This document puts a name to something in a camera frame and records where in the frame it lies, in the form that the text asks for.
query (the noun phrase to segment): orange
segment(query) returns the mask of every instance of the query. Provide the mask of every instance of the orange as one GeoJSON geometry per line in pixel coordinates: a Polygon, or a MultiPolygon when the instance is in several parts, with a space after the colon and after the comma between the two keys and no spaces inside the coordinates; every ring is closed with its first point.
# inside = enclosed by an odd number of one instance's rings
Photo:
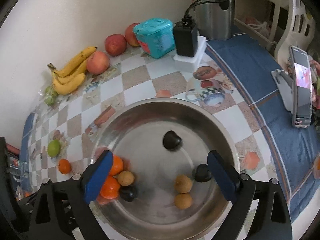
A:
{"type": "Polygon", "coordinates": [[[113,155],[113,165],[111,167],[109,175],[115,176],[119,174],[121,171],[123,171],[123,161],[119,156],[113,155]]]}
{"type": "Polygon", "coordinates": [[[118,183],[118,181],[112,176],[107,176],[105,182],[101,187],[100,195],[106,199],[113,199],[118,197],[119,189],[120,184],[118,183]]]}
{"type": "Polygon", "coordinates": [[[61,159],[58,163],[58,170],[62,174],[68,174],[71,171],[71,164],[66,159],[61,159]]]}

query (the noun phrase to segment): teal plastic container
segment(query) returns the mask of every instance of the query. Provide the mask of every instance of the teal plastic container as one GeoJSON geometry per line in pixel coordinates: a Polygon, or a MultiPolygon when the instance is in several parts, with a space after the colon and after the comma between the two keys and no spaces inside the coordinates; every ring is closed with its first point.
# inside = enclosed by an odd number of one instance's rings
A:
{"type": "Polygon", "coordinates": [[[133,33],[144,52],[160,58],[175,48],[172,29],[170,20],[154,18],[133,27],[133,33]]]}

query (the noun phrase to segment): clear plastic bag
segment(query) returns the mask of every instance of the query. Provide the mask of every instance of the clear plastic bag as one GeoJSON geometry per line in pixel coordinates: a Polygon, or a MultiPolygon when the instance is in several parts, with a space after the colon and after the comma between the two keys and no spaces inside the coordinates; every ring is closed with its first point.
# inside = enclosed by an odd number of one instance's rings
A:
{"type": "Polygon", "coordinates": [[[260,23],[254,17],[245,17],[241,21],[249,25],[251,28],[253,28],[256,32],[260,33],[262,36],[266,37],[267,39],[269,38],[270,27],[267,22],[260,23]]]}
{"type": "Polygon", "coordinates": [[[51,117],[53,113],[57,112],[59,105],[62,101],[62,96],[60,96],[52,86],[44,86],[39,90],[38,104],[36,104],[35,112],[40,116],[48,115],[51,117]]]}

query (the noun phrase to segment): apple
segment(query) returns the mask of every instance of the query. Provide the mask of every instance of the apple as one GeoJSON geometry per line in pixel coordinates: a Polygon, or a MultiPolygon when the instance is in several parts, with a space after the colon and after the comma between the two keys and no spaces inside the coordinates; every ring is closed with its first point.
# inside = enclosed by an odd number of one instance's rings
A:
{"type": "Polygon", "coordinates": [[[106,38],[104,47],[109,55],[119,56],[124,53],[127,48],[127,41],[121,34],[113,34],[106,38]]]}
{"type": "Polygon", "coordinates": [[[140,44],[136,38],[136,35],[133,33],[133,27],[138,25],[139,23],[133,23],[127,27],[125,30],[125,39],[132,47],[140,47],[140,44]]]}
{"type": "Polygon", "coordinates": [[[100,75],[110,66],[109,57],[102,51],[95,51],[88,58],[87,70],[94,75],[100,75]]]}

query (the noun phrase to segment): small green fruit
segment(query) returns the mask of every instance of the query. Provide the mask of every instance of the small green fruit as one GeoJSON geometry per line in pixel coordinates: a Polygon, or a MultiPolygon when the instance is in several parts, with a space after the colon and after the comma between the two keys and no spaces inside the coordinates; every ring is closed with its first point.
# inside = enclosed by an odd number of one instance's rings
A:
{"type": "Polygon", "coordinates": [[[53,106],[54,105],[54,103],[55,103],[55,101],[56,101],[56,98],[54,98],[54,97],[47,97],[45,100],[44,100],[44,102],[48,105],[48,106],[53,106]]]}
{"type": "Polygon", "coordinates": [[[52,89],[52,96],[54,97],[54,98],[56,98],[59,94],[56,92],[56,91],[54,91],[54,89],[52,89]]]}
{"type": "Polygon", "coordinates": [[[60,152],[61,144],[58,139],[51,141],[48,145],[48,156],[54,158],[60,152]]]}
{"type": "Polygon", "coordinates": [[[48,86],[44,91],[44,95],[51,95],[51,93],[52,93],[52,86],[48,86]]]}

